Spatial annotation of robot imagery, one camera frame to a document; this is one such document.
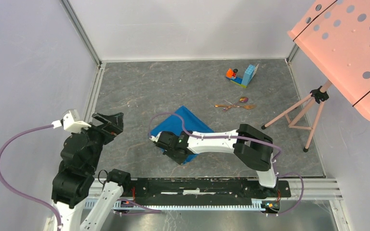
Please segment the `blue cloth napkin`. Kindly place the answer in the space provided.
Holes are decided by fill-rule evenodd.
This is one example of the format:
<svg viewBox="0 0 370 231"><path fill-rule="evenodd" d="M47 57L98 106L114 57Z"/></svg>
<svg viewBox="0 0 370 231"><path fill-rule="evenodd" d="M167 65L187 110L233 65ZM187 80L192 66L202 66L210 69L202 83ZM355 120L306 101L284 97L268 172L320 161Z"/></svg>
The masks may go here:
<svg viewBox="0 0 370 231"><path fill-rule="evenodd" d="M157 114L153 116L152 119L162 115L167 115L168 118L157 125L154 129L151 129L148 133L148 137L158 136L162 131L170 131L179 136L180 133L184 131L190 136L188 149L193 153L198 155L200 153L212 152L214 150L214 140L202 139L203 135L213 133L213 130L204 124L185 106L181 106L173 113L165 112Z"/></svg>

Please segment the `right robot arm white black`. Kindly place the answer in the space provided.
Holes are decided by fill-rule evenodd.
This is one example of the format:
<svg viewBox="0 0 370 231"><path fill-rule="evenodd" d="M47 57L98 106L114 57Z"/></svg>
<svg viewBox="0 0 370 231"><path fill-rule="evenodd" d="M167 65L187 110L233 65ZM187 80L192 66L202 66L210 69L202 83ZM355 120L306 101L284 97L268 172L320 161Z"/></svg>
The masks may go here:
<svg viewBox="0 0 370 231"><path fill-rule="evenodd" d="M176 135L171 131L161 131L150 139L163 149L164 155L180 165L202 153L234 154L244 165L256 171L262 195L272 196L278 191L273 168L273 140L248 124L220 133L185 130Z"/></svg>

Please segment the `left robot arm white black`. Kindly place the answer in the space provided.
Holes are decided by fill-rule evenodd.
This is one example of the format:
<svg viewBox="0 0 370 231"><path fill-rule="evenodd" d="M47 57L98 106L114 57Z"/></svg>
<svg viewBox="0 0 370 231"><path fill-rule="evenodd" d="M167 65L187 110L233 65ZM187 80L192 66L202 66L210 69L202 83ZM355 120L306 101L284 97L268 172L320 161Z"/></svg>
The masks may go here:
<svg viewBox="0 0 370 231"><path fill-rule="evenodd" d="M52 122L54 128L62 127L71 132L60 152L62 161L52 188L52 201L60 213L61 230L101 230L115 202L132 191L130 173L113 169L107 175L96 204L87 217L81 219L103 147L123 132L123 116L123 113L94 113L92 117L100 122L94 125L80 120L73 109L62 119Z"/></svg>

